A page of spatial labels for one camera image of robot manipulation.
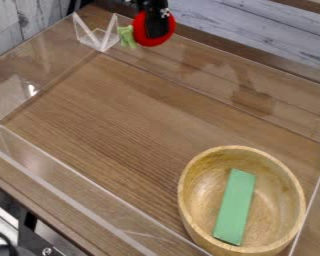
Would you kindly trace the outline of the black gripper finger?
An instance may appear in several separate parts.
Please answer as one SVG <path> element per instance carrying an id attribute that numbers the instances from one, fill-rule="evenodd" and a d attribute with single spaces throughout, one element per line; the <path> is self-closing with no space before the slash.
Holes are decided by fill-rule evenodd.
<path id="1" fill-rule="evenodd" d="M 168 0 L 147 0 L 144 2 L 145 30 L 150 38 L 159 38 L 170 31 L 171 12 Z"/>

